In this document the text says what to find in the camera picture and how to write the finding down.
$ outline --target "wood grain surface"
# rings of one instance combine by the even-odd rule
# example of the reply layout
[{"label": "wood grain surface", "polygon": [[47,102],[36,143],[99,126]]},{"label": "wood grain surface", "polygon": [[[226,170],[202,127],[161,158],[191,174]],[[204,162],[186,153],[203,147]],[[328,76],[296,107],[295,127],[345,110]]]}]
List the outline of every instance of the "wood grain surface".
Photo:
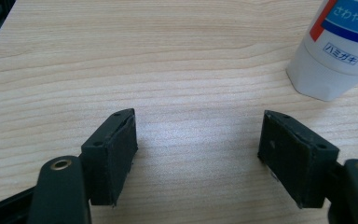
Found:
[{"label": "wood grain surface", "polygon": [[358,86],[326,103],[285,68],[320,1],[18,0],[0,31],[0,200],[133,107],[139,150],[93,223],[327,223],[256,153],[265,109],[358,159]]}]

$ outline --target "blue label stripe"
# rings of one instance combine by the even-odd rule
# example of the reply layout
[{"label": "blue label stripe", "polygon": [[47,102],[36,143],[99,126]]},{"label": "blue label stripe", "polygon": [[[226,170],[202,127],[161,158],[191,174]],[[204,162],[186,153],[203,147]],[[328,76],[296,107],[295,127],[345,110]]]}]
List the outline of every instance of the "blue label stripe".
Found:
[{"label": "blue label stripe", "polygon": [[346,39],[349,39],[351,41],[355,41],[355,42],[358,42],[358,33],[355,33],[353,31],[350,31],[350,30],[346,30],[342,27],[339,27],[337,25],[335,25],[334,23],[330,22],[330,21],[327,21],[325,20],[323,23],[322,23],[322,27],[335,34],[335,35],[339,35],[341,37],[344,37]]}]

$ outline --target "plastic bottle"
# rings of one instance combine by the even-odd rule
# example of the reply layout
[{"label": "plastic bottle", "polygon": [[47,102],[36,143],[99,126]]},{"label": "plastic bottle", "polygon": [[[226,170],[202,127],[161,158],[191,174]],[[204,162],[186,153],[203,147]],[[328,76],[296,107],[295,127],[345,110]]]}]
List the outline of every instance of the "plastic bottle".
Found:
[{"label": "plastic bottle", "polygon": [[286,71],[297,91],[324,101],[358,84],[358,0],[324,0]]}]

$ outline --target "light wood surface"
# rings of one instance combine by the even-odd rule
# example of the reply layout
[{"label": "light wood surface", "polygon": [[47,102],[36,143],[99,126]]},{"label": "light wood surface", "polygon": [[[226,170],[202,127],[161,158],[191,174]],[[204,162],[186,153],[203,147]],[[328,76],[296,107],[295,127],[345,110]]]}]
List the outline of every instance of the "light wood surface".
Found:
[{"label": "light wood surface", "polygon": [[257,159],[265,109],[358,158],[358,86],[334,102],[285,73],[320,1],[18,0],[0,31],[0,200],[133,107],[139,151],[93,223],[327,223]]}]

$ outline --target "red stripe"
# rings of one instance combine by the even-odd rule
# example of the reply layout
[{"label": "red stripe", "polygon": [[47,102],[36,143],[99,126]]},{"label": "red stripe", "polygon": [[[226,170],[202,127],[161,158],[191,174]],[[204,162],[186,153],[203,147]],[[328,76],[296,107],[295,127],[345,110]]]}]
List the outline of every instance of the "red stripe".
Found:
[{"label": "red stripe", "polygon": [[312,28],[310,29],[310,37],[312,37],[313,41],[316,41],[324,31],[322,22],[324,22],[324,19],[326,19],[328,13],[331,11],[331,9],[333,9],[336,2],[337,0],[328,1],[318,20],[316,20],[315,24],[313,24]]}]

